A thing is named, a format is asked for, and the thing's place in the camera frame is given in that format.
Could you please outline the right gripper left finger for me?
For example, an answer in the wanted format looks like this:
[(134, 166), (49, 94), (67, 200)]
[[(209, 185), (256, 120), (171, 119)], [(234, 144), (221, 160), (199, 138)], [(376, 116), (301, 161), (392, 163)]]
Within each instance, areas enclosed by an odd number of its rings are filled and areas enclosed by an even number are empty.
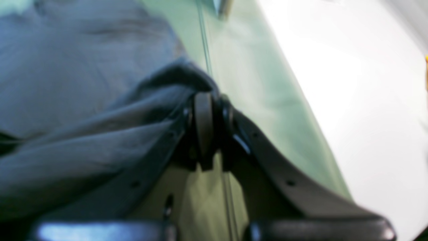
[(31, 241), (176, 241), (168, 221), (173, 197), (161, 203), (162, 219), (127, 220), (169, 166), (194, 171), (213, 168), (214, 99), (196, 94), (173, 124), (135, 166), (77, 201), (43, 215), (29, 233)]

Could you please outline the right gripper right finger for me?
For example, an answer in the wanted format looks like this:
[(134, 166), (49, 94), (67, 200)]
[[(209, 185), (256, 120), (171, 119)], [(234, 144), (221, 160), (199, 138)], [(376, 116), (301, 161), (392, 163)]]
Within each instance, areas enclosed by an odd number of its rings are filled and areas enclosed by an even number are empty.
[(395, 241), (390, 222), (328, 190), (281, 154), (263, 131), (217, 101), (223, 169), (242, 188), (245, 241)]

